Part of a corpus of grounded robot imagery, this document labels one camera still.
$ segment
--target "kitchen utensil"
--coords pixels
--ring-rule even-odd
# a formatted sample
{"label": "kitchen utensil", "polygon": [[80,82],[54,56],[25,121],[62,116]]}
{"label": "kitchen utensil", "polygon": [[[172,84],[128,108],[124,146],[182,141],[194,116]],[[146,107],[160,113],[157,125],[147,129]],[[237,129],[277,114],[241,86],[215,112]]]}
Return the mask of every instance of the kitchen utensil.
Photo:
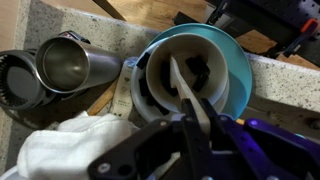
{"label": "kitchen utensil", "polygon": [[190,99],[202,131],[206,135],[210,135],[210,120],[189,88],[188,84],[181,76],[177,61],[172,56],[170,58],[170,84],[172,88],[178,89],[180,102],[183,99]]}
{"label": "kitchen utensil", "polygon": [[65,37],[49,39],[36,54],[41,83],[57,93],[71,93],[114,80],[119,57],[104,49]]}
{"label": "kitchen utensil", "polygon": [[181,112],[181,101],[178,96],[173,97],[162,84],[160,67],[163,62],[170,61],[173,56],[179,64],[180,72],[189,87],[192,87],[197,76],[194,75],[186,60],[200,55],[210,68],[211,73],[207,84],[200,92],[193,91],[197,98],[206,98],[214,105],[223,94],[228,82],[228,67],[219,48],[210,40],[191,33],[178,34],[169,37],[159,44],[152,52],[146,68],[146,78],[150,93],[164,108],[172,112]]}

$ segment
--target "black plastic part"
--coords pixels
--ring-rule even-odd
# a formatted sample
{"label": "black plastic part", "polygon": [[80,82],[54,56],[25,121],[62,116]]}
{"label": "black plastic part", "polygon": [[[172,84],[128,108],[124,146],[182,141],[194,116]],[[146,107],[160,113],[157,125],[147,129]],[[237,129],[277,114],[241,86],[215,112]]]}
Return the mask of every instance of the black plastic part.
{"label": "black plastic part", "polygon": [[246,120],[244,129],[274,163],[301,179],[308,172],[320,179],[319,145],[257,119]]}
{"label": "black plastic part", "polygon": [[141,96],[148,96],[149,94],[149,88],[147,84],[147,79],[146,78],[141,78],[139,79],[139,86],[140,86],[140,94]]}
{"label": "black plastic part", "polygon": [[170,111],[164,107],[162,107],[157,101],[154,101],[154,105],[159,109],[162,115],[167,115],[170,113]]}
{"label": "black plastic part", "polygon": [[[197,119],[189,118],[195,113],[190,100],[182,103],[187,116],[181,121],[151,122],[92,162],[88,167],[89,177],[145,179],[168,161],[173,152],[180,152],[181,157],[162,179],[266,180],[273,176],[296,180],[305,179],[306,171],[313,179],[319,179],[319,145],[257,119],[249,119],[241,126],[228,116],[218,115],[208,100],[202,99],[200,104],[211,124],[218,125],[211,126],[211,131],[225,137],[220,139],[211,134],[208,139]],[[211,151],[209,140],[212,144],[231,144],[235,149],[225,146],[221,151]],[[298,161],[304,167],[295,167]],[[99,172],[98,167],[103,163],[108,163],[110,169]],[[123,167],[128,170],[126,173],[121,173]]]}
{"label": "black plastic part", "polygon": [[[207,1],[217,6],[217,9],[219,10],[224,6],[226,0]],[[298,54],[311,63],[320,66],[320,56],[318,53],[320,47],[319,40],[312,40],[312,38],[306,40],[306,38],[303,40],[302,46],[295,52],[297,44],[301,43],[301,40],[298,40],[299,43],[297,43],[297,38],[301,35],[301,28],[309,19],[314,18],[318,21],[320,20],[320,5],[318,1],[230,0],[222,12],[215,11],[210,16],[210,19],[217,19],[221,13],[226,13],[237,18],[235,21],[240,19],[241,21],[246,22],[253,29],[258,30],[270,39],[276,41],[279,46],[282,47],[272,48],[270,51],[263,53],[264,55],[274,58],[282,52],[274,52],[275,50],[288,48],[285,50],[285,56]],[[223,30],[231,35],[236,34],[236,36],[233,37],[238,37],[241,34],[235,32],[235,30],[238,31],[238,29],[241,29],[241,33],[249,30],[244,29],[244,31],[242,31],[243,27],[245,26],[231,25],[231,27],[224,27]],[[312,36],[319,39],[320,33],[315,33]]]}
{"label": "black plastic part", "polygon": [[253,27],[246,23],[245,21],[241,19],[234,18],[231,22],[228,22],[228,24],[225,24],[223,27],[223,31],[228,33],[230,36],[237,38],[251,30],[253,30]]}
{"label": "black plastic part", "polygon": [[136,66],[138,66],[138,68],[140,69],[144,69],[148,63],[148,60],[150,58],[150,54],[149,53],[144,53],[144,55],[142,56],[142,58],[139,60],[139,62],[137,63]]}
{"label": "black plastic part", "polygon": [[153,106],[153,105],[155,105],[155,103],[156,103],[156,100],[153,98],[153,96],[151,94],[148,94],[147,105]]}
{"label": "black plastic part", "polygon": [[[133,134],[107,153],[100,156],[88,167],[91,179],[146,179],[156,167],[171,157],[172,126],[165,120],[155,120],[146,128]],[[99,165],[110,164],[108,172],[100,173]],[[129,172],[122,174],[121,167],[126,166]]]}
{"label": "black plastic part", "polygon": [[207,64],[203,61],[200,55],[189,58],[185,62],[193,74],[195,75],[204,74],[209,76],[210,69],[207,66]]}
{"label": "black plastic part", "polygon": [[62,33],[60,33],[58,36],[64,36],[64,37],[68,37],[68,38],[72,38],[72,39],[75,39],[75,40],[78,40],[78,41],[85,42],[85,43],[87,43],[87,44],[91,44],[91,42],[89,41],[89,39],[81,36],[80,34],[74,32],[74,31],[72,31],[72,30],[62,32]]}
{"label": "black plastic part", "polygon": [[311,22],[311,24],[307,27],[305,32],[303,32],[299,37],[297,37],[284,51],[283,55],[289,57],[291,54],[296,53],[296,48],[303,45],[303,42],[307,41],[318,28],[317,22]]}
{"label": "black plastic part", "polygon": [[209,77],[205,74],[199,74],[197,76],[196,81],[194,82],[194,84],[192,85],[192,89],[200,92],[201,89],[206,85],[206,83],[208,82]]}
{"label": "black plastic part", "polygon": [[[15,87],[15,91],[18,92],[17,90],[20,89],[22,90],[21,92],[26,91],[25,89],[28,87],[28,85],[26,85],[26,82],[19,82],[19,78],[21,78],[21,76],[23,75],[29,75],[31,76],[33,74],[33,72],[31,71],[31,67],[28,66],[27,63],[25,63],[24,61],[27,61],[27,58],[25,58],[26,60],[23,60],[22,58],[19,58],[17,56],[13,56],[13,55],[5,55],[5,58],[1,61],[1,72],[0,72],[0,89],[1,92],[3,93],[2,97],[3,99],[5,99],[6,101],[2,101],[1,103],[3,103],[3,105],[5,105],[4,107],[12,107],[12,108],[19,108],[20,106],[25,106],[25,104],[29,104],[30,107],[25,107],[25,109],[28,108],[33,108],[34,106],[36,106],[37,101],[39,101],[37,98],[37,96],[31,96],[28,97],[26,96],[26,94],[24,94],[25,96],[21,96],[21,95],[17,95],[16,93],[14,93],[12,91],[12,88],[10,88],[9,86],[9,80],[15,82],[16,84],[19,84],[20,87]],[[9,79],[8,78],[8,71],[10,68],[19,68],[24,70],[23,73],[15,73],[15,77]],[[30,89],[28,89],[28,91],[31,92],[41,92],[41,86],[35,86],[34,84],[36,84],[37,79],[35,78],[34,81],[32,81],[31,86],[29,86]]]}
{"label": "black plastic part", "polygon": [[178,95],[177,88],[171,88],[170,85],[170,63],[162,62],[160,68],[160,80],[164,89],[173,97]]}
{"label": "black plastic part", "polygon": [[178,14],[173,18],[173,23],[175,25],[180,25],[180,24],[199,23],[199,22],[179,11]]}

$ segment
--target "white bowl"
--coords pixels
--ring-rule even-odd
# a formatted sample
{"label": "white bowl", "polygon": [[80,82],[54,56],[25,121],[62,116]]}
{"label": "white bowl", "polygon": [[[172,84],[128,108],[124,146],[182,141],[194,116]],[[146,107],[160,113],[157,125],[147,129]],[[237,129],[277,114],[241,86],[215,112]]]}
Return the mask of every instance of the white bowl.
{"label": "white bowl", "polygon": [[211,72],[207,84],[200,92],[193,93],[197,98],[206,98],[214,105],[228,83],[228,67],[217,45],[196,34],[179,34],[168,38],[152,52],[146,68],[147,84],[154,99],[169,111],[181,112],[181,100],[179,95],[173,97],[168,93],[160,83],[161,63],[169,62],[170,56],[173,56],[177,60],[182,77],[192,89],[196,75],[191,72],[185,60],[198,55],[201,55]]}
{"label": "white bowl", "polygon": [[[141,60],[145,53],[152,54],[154,49],[159,46],[161,43],[163,43],[168,38],[161,39],[154,44],[150,45],[145,51],[141,54],[139,57],[139,60]],[[141,114],[141,116],[148,122],[152,122],[155,119],[167,119],[167,120],[179,120],[183,114],[181,113],[175,113],[175,112],[169,112],[167,115],[163,115],[159,109],[155,106],[149,106],[147,105],[146,101],[147,98],[141,96],[141,89],[139,86],[139,80],[143,77],[145,77],[145,71],[146,68],[139,68],[138,66],[135,66],[132,71],[131,76],[131,96],[132,100],[135,104],[135,107],[137,108],[138,112]],[[214,109],[217,113],[221,113],[229,95],[229,81],[227,83],[227,86],[225,90],[223,91],[222,96],[219,98],[219,100],[213,105]]]}

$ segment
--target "wooden surface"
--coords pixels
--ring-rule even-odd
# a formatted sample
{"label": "wooden surface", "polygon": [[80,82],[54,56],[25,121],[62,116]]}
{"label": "wooden surface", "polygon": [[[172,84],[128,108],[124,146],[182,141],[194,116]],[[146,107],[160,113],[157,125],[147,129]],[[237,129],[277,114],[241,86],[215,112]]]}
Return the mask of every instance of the wooden surface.
{"label": "wooden surface", "polygon": [[0,0],[0,50],[13,48],[19,0]]}
{"label": "wooden surface", "polygon": [[[14,41],[16,18],[19,0],[0,0],[0,50],[11,49]],[[41,0],[53,6],[65,6],[89,13],[110,17],[92,0]],[[203,22],[206,1],[204,0],[109,0],[108,1],[124,18],[132,24],[137,24],[152,29],[163,31],[173,26],[172,19],[181,11],[193,19]],[[275,42],[261,35],[256,31],[251,31],[236,39],[240,45],[252,52],[263,52],[272,47]],[[285,58],[280,56],[281,61],[289,62],[299,66],[320,70],[308,61],[299,56]]]}
{"label": "wooden surface", "polygon": [[109,88],[101,94],[101,96],[93,103],[93,105],[87,111],[89,116],[97,115],[101,109],[108,104],[108,102],[113,98],[113,95],[116,91],[118,84],[118,79],[113,81],[113,83],[109,86]]}

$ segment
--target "cup rim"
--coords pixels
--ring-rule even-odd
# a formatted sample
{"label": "cup rim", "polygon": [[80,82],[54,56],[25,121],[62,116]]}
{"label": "cup rim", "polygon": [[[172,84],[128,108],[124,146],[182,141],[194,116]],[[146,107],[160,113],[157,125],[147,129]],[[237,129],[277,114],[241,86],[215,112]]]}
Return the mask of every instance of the cup rim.
{"label": "cup rim", "polygon": [[87,63],[88,68],[86,69],[86,76],[85,78],[82,80],[81,83],[79,83],[79,85],[73,89],[61,89],[58,88],[57,86],[55,86],[54,84],[52,84],[49,80],[49,78],[47,77],[47,74],[45,72],[45,68],[43,67],[43,63],[44,63],[44,58],[46,57],[46,54],[48,52],[48,50],[57,42],[55,41],[69,41],[73,44],[75,44],[76,46],[78,46],[81,49],[81,53],[83,53],[84,56],[88,56],[87,52],[84,50],[84,47],[80,44],[81,41],[77,41],[68,37],[54,37],[51,39],[48,39],[47,41],[45,41],[44,43],[42,43],[42,45],[39,47],[36,55],[35,55],[35,67],[36,67],[36,75],[39,79],[39,81],[41,82],[41,84],[43,86],[45,86],[46,88],[48,88],[49,90],[55,92],[55,93],[62,93],[62,94],[68,94],[68,93],[74,93],[77,92],[79,89],[79,87],[83,86],[85,84],[85,82],[87,81],[88,77],[89,77],[89,70],[90,70],[90,63]]}
{"label": "cup rim", "polygon": [[211,105],[214,105],[216,102],[219,101],[220,97],[223,95],[223,92],[227,86],[227,83],[228,83],[228,78],[229,78],[229,75],[228,75],[228,66],[227,66],[227,63],[226,63],[226,59],[225,59],[225,56],[224,54],[222,53],[221,49],[214,43],[212,42],[211,40],[209,40],[208,38],[206,37],[203,37],[201,35],[198,35],[198,34],[194,34],[194,33],[181,33],[181,34],[175,34],[173,36],[170,36],[168,37],[165,41],[163,41],[162,43],[160,43],[159,45],[157,45],[155,47],[155,49],[153,50],[153,52],[151,53],[150,55],[150,58],[148,60],[148,63],[147,63],[147,66],[146,66],[146,79],[147,79],[147,84],[148,84],[148,88],[149,88],[149,91],[151,93],[151,95],[153,96],[153,98],[161,105],[163,106],[164,108],[168,109],[169,111],[171,112],[176,112],[178,113],[179,111],[177,111],[176,109],[172,110],[170,108],[168,108],[168,106],[166,106],[166,104],[168,102],[165,102],[163,99],[161,99],[157,93],[155,93],[154,91],[154,88],[150,88],[150,77],[148,76],[148,74],[150,74],[150,60],[152,60],[153,56],[154,56],[154,52],[156,52],[157,50],[159,50],[161,47],[163,47],[167,42],[168,40],[172,39],[172,38],[177,38],[177,37],[181,37],[181,36],[193,36],[193,37],[197,37],[197,38],[200,38],[204,41],[206,41],[207,43],[211,44],[213,47],[215,47],[215,49],[219,52],[219,54],[221,55],[222,57],[222,63],[223,63],[223,67],[224,67],[224,73],[223,73],[223,76],[225,77],[225,79],[223,80],[223,84],[221,84],[221,92],[219,92],[219,94],[217,95],[217,97],[214,99],[214,100],[209,100],[210,101],[210,104]]}
{"label": "cup rim", "polygon": [[[36,68],[34,66],[34,56],[28,53],[28,50],[9,50],[9,51],[3,51],[0,52],[0,56],[12,56],[15,57],[18,62],[23,63],[25,66],[26,71],[28,71],[32,76],[35,76],[36,73]],[[34,107],[40,102],[40,98],[42,97],[43,93],[45,92],[45,89],[42,88],[41,83],[38,78],[34,79],[33,82],[35,83],[34,89],[36,90],[35,96],[30,98],[30,100],[26,101],[25,103],[21,105],[8,105],[6,103],[0,103],[2,107],[6,107],[9,109],[14,109],[14,110],[21,110],[25,108],[30,108]]]}

